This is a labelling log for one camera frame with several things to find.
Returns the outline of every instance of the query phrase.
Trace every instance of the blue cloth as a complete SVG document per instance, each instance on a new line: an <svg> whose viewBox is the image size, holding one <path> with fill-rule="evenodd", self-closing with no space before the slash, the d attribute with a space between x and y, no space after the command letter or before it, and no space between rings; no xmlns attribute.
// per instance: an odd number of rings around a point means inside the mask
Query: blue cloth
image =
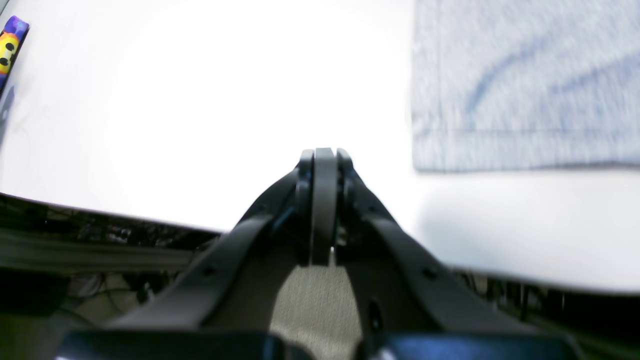
<svg viewBox="0 0 640 360"><path fill-rule="evenodd" d="M413 164L640 164L639 0L417 0Z"/></svg>

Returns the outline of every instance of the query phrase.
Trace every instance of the white tabletop surface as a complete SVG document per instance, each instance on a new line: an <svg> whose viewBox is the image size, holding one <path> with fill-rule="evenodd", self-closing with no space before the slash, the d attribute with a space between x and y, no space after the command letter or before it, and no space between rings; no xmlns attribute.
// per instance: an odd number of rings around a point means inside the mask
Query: white tabletop surface
<svg viewBox="0 0 640 360"><path fill-rule="evenodd" d="M640 172L414 171L410 0L11 0L10 15L31 30L0 192L229 230L303 149L342 147L449 265L640 291Z"/></svg>

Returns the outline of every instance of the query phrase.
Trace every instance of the light blue towel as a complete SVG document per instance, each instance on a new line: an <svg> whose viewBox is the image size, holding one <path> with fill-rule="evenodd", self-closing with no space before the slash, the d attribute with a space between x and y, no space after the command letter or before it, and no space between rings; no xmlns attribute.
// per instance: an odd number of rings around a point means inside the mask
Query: light blue towel
<svg viewBox="0 0 640 360"><path fill-rule="evenodd" d="M639 0L417 0L413 163L640 164Z"/></svg>

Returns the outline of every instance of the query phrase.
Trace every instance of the yellow toy face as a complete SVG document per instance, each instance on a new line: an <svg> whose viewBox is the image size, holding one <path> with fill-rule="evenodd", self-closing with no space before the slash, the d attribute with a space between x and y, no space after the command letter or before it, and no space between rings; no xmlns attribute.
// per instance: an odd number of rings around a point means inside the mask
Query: yellow toy face
<svg viewBox="0 0 640 360"><path fill-rule="evenodd" d="M16 51L18 51L18 38L9 33L0 35L0 74L9 72Z"/></svg>

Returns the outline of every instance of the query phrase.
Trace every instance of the white table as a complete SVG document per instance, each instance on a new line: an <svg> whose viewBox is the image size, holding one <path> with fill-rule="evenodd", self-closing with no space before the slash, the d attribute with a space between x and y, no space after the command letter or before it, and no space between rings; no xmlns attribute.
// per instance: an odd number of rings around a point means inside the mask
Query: white table
<svg viewBox="0 0 640 360"><path fill-rule="evenodd" d="M11 0L31 31L0 192L228 230L303 149L343 147L447 264L640 291L640 172L413 170L412 6Z"/></svg>

